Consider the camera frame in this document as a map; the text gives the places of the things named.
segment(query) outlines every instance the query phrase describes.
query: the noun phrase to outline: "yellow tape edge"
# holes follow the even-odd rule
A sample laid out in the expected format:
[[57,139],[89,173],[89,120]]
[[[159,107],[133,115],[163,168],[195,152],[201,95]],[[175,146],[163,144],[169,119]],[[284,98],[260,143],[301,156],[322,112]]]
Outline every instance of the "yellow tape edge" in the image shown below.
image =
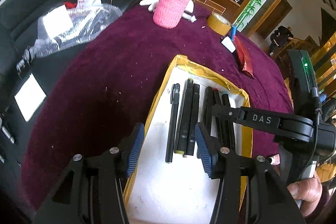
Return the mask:
[[[242,95],[245,98],[243,106],[250,107],[249,96],[246,93],[246,91],[238,88],[236,85],[231,83],[229,80],[227,80],[226,78],[224,78],[220,74],[210,70],[209,68],[206,68],[202,65],[199,65],[197,63],[194,63],[194,62],[188,60],[187,56],[176,55],[174,57],[174,59],[172,60],[172,62],[170,63],[170,65],[169,65],[169,67],[166,71],[165,77],[163,79],[163,82],[161,84],[161,87],[160,87],[160,89],[158,90],[157,94],[155,95],[155,97],[153,99],[149,114],[147,116],[146,124],[145,124],[145,137],[147,135],[149,126],[152,122],[156,107],[159,103],[159,99],[160,99],[161,95],[163,94],[163,92],[166,88],[166,85],[168,83],[168,80],[170,78],[170,75],[171,75],[171,72],[172,72],[173,68],[175,68],[176,66],[178,66],[179,68],[181,68],[185,71],[190,72],[193,75],[197,75],[199,77],[210,79],[210,80],[214,81],[215,83],[225,87],[226,89],[228,89],[233,94]],[[241,127],[241,135],[242,135],[242,139],[243,139],[243,141],[241,143],[241,155],[244,156],[244,157],[251,157],[252,156],[252,144],[253,144],[252,128],[242,126]],[[127,180],[127,183],[126,183],[126,187],[125,187],[124,194],[123,194],[125,207],[127,206],[128,202],[129,202],[129,198],[131,196],[132,189],[133,189],[133,186],[134,186],[134,183],[135,183],[136,175],[137,175],[137,168],[135,169],[135,172],[129,177],[129,179]],[[247,178],[242,177],[241,178],[240,205],[242,204],[242,201],[243,201],[246,184],[247,184]]]

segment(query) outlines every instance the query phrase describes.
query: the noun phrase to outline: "metal screw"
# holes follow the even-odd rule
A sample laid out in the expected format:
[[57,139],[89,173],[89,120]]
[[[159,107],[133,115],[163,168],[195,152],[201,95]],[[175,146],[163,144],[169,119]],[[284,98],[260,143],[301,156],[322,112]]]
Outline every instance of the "metal screw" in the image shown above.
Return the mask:
[[229,154],[230,149],[228,149],[227,147],[222,147],[222,148],[220,149],[220,151],[221,151],[221,153],[223,153],[223,154]]
[[119,148],[117,148],[117,147],[112,147],[111,149],[110,149],[110,153],[111,154],[117,154],[119,152]]
[[82,159],[82,155],[81,154],[76,154],[76,155],[74,155],[74,157],[73,157],[73,160],[74,161],[79,161],[79,160],[81,160]]
[[265,161],[265,157],[264,156],[258,156],[257,160],[260,162],[264,162]]

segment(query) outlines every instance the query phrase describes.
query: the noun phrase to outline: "red packet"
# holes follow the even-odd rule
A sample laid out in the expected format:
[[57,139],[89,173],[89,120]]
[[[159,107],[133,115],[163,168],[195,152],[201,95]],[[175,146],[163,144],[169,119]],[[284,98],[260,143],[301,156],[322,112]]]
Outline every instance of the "red packet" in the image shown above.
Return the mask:
[[248,51],[245,49],[238,37],[234,36],[233,43],[236,46],[236,51],[241,66],[241,70],[249,77],[253,77],[252,62]]

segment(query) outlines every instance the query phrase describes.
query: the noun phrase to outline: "brown packing tape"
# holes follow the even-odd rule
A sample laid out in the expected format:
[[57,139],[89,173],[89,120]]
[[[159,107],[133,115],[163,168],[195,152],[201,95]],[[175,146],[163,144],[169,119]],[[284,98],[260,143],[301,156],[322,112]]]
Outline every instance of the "brown packing tape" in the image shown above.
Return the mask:
[[[202,65],[199,65],[197,63],[194,63],[194,62],[188,60],[187,56],[176,55],[174,57],[174,59],[172,60],[172,62],[170,63],[169,68],[168,68],[168,70],[166,72],[166,75],[163,79],[163,82],[161,84],[161,87],[158,90],[158,92],[155,95],[154,100],[152,102],[152,106],[151,106],[151,109],[149,111],[149,114],[148,114],[148,117],[147,117],[147,120],[146,120],[146,124],[145,124],[145,137],[146,137],[146,134],[148,132],[149,126],[152,122],[156,107],[159,103],[159,99],[160,99],[161,95],[163,94],[163,92],[166,88],[166,85],[168,83],[168,80],[170,78],[170,75],[172,73],[173,68],[175,68],[176,66],[178,66],[179,68],[181,68],[185,71],[188,71],[189,73],[191,73],[193,75],[197,75],[199,77],[210,79],[210,80],[214,81],[215,83],[225,87],[227,90],[229,90],[233,94],[242,95],[245,98],[243,106],[250,107],[249,96],[246,93],[246,91],[238,88],[237,86],[235,86],[233,83],[231,83],[229,80],[227,80],[223,76],[219,75],[218,73],[216,73],[216,72],[214,72],[214,71],[212,71],[212,70],[210,70],[210,69],[208,69],[208,68],[206,68]],[[242,138],[241,155],[244,156],[244,157],[251,157],[252,156],[252,129],[242,126],[241,127],[241,138]],[[129,198],[131,196],[132,189],[133,189],[133,186],[134,186],[134,183],[135,183],[136,175],[137,175],[137,169],[135,169],[135,172],[127,180],[127,184],[126,184],[124,194],[123,194],[125,206],[127,206]],[[241,195],[240,195],[241,203],[243,201],[243,196],[244,196],[246,184],[247,184],[247,177],[242,177],[241,178]]]
[[208,26],[220,35],[227,35],[231,29],[231,23],[217,13],[212,13],[207,19]]

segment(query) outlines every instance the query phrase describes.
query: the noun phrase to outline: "white tray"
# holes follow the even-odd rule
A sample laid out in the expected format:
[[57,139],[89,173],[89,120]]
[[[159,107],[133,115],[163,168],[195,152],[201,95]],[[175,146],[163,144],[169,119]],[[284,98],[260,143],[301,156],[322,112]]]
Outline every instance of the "white tray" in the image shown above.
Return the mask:
[[[180,84],[180,118],[184,86],[188,78],[200,85],[199,121],[207,86],[218,88],[220,95],[228,93],[231,107],[243,105],[242,95],[232,94],[215,82],[178,67],[172,70],[140,153],[135,184],[126,207],[131,224],[208,224],[210,221],[219,180],[211,180],[204,172],[202,161],[196,157],[197,144],[194,156],[183,158],[180,154],[173,154],[172,164],[165,162],[171,112],[170,90],[173,84]],[[241,126],[234,124],[234,128],[236,152],[240,155]],[[211,135],[216,136],[214,117]]]

